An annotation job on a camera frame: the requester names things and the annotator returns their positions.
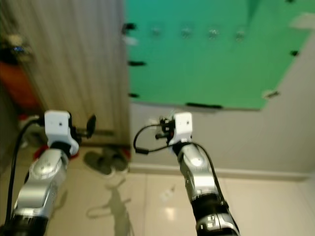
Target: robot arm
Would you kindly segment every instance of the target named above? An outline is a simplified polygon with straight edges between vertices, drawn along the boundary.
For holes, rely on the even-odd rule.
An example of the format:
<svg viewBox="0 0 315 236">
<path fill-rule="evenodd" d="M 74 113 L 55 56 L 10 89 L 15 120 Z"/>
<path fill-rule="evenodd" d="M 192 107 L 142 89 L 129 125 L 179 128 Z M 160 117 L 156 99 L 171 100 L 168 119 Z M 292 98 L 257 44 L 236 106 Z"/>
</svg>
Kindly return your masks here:
<svg viewBox="0 0 315 236">
<path fill-rule="evenodd" d="M 93 116 L 87 127 L 90 137 L 95 128 Z M 43 236 L 51 217 L 57 192 L 65 181 L 71 155 L 79 150 L 82 136 L 72 126 L 68 112 L 47 111 L 45 133 L 49 149 L 30 167 L 29 177 L 20 190 L 5 236 Z"/>
<path fill-rule="evenodd" d="M 201 154 L 196 144 L 191 141 L 191 113 L 175 114 L 171 120 L 163 118 L 160 123 L 161 133 L 157 134 L 156 138 L 167 138 L 168 147 L 177 155 L 196 219 L 197 235 L 240 236 L 224 200 L 211 159 Z M 141 153 L 150 152 L 143 150 L 140 148 Z"/>
</svg>

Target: black cable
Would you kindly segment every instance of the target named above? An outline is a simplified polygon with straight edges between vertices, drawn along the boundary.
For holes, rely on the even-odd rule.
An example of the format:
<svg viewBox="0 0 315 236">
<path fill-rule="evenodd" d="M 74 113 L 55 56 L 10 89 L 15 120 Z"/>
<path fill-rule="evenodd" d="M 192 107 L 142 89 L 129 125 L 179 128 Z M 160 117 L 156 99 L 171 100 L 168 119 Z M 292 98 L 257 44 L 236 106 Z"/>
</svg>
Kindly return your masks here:
<svg viewBox="0 0 315 236">
<path fill-rule="evenodd" d="M 166 146 L 163 146 L 163 147 L 158 147 L 156 149 L 146 149 L 146 148 L 141 148 L 141 147 L 137 147 L 136 146 L 136 142 L 137 142 L 137 139 L 139 137 L 139 135 L 147 128 L 149 127 L 152 127 L 152 126 L 160 126 L 161 124 L 151 124 L 151 125 L 147 125 L 143 128 L 141 128 L 138 133 L 135 135 L 134 137 L 134 140 L 133 140 L 133 148 L 135 149 L 136 153 L 141 153 L 141 154 L 148 154 L 150 152 L 155 152 L 155 151 L 160 151 L 160 150 L 163 150 L 163 149 L 166 149 L 166 148 L 169 148 L 169 147 L 172 147 L 174 145 L 177 145 L 179 143 L 175 143 L 175 144 L 171 144 L 171 145 L 166 145 Z M 217 174 L 216 174 L 216 171 L 215 171 L 215 168 L 214 168 L 214 165 L 213 165 L 213 162 L 212 162 L 212 159 L 210 157 L 210 155 L 208 154 L 208 152 L 206 151 L 206 149 L 198 144 L 198 143 L 195 143 L 195 142 L 186 142 L 187 144 L 194 144 L 196 145 L 197 147 L 201 148 L 202 151 L 205 153 L 205 155 L 207 156 L 208 160 L 209 160 L 209 163 L 210 163 L 210 167 L 211 167 L 211 171 L 212 171 L 212 174 L 213 174 L 213 178 L 214 178 L 214 181 L 215 181 L 215 184 L 217 186 L 217 189 L 218 189 L 218 193 L 219 193 L 219 197 L 220 197 L 220 200 L 223 204 L 227 204 L 227 202 L 225 201 L 224 199 L 224 196 L 223 196 L 223 193 L 222 193 L 222 190 L 221 190 L 221 187 L 220 187 L 220 184 L 219 184 L 219 180 L 218 180 L 218 177 L 217 177 Z"/>
<path fill-rule="evenodd" d="M 9 189 L 8 189 L 8 200 L 6 204 L 6 217 L 5 217 L 5 225 L 7 225 L 11 219 L 11 208 L 12 208 L 12 195 L 13 195 L 13 184 L 14 184 L 14 176 L 15 176 L 15 167 L 16 167 L 16 159 L 17 154 L 21 145 L 21 141 L 23 138 L 23 135 L 28 127 L 30 127 L 32 124 L 41 123 L 41 119 L 32 119 L 30 120 L 20 131 L 17 141 L 15 143 L 14 152 L 13 152 L 13 158 L 11 163 L 11 175 L 10 175 L 10 182 L 9 182 Z"/>
</svg>

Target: baseboard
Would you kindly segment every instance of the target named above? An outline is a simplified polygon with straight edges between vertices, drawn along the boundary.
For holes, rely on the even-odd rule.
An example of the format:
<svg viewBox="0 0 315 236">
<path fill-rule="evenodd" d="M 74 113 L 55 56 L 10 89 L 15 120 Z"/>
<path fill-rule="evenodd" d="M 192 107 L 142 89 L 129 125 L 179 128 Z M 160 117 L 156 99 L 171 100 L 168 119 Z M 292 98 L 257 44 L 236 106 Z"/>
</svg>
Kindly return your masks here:
<svg viewBox="0 0 315 236">
<path fill-rule="evenodd" d="M 181 175 L 179 166 L 165 166 L 157 164 L 131 163 L 131 173 L 160 174 L 160 175 Z M 249 171 L 236 169 L 216 169 L 218 177 L 221 178 L 245 178 L 264 180 L 286 180 L 303 181 L 310 177 L 310 174 L 295 172 L 271 172 L 271 171 Z"/>
</svg>

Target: tile floor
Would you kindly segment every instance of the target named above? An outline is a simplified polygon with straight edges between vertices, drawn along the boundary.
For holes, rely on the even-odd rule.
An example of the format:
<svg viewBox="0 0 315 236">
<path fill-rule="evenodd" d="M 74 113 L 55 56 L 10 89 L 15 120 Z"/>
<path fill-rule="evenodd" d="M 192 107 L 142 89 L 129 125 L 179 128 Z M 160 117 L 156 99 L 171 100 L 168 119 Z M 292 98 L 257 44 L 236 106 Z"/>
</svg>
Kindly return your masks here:
<svg viewBox="0 0 315 236">
<path fill-rule="evenodd" d="M 195 222 L 181 176 L 127 174 L 108 179 L 86 167 L 83 147 L 58 193 L 47 236 L 195 236 Z M 14 200 L 34 149 L 19 154 Z M 9 170 L 0 179 L 4 222 Z M 315 180 L 303 183 L 220 180 L 242 236 L 313 236 Z"/>
</svg>

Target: green board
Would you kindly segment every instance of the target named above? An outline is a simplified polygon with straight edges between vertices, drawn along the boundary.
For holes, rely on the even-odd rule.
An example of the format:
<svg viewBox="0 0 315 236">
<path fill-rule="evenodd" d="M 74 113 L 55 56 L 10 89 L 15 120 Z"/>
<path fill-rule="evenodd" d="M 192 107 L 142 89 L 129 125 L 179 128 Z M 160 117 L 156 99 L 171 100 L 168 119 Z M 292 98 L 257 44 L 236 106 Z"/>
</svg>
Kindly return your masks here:
<svg viewBox="0 0 315 236">
<path fill-rule="evenodd" d="M 126 0 L 130 92 L 136 101 L 260 109 L 308 30 L 290 22 L 315 3 L 297 0 Z"/>
</svg>

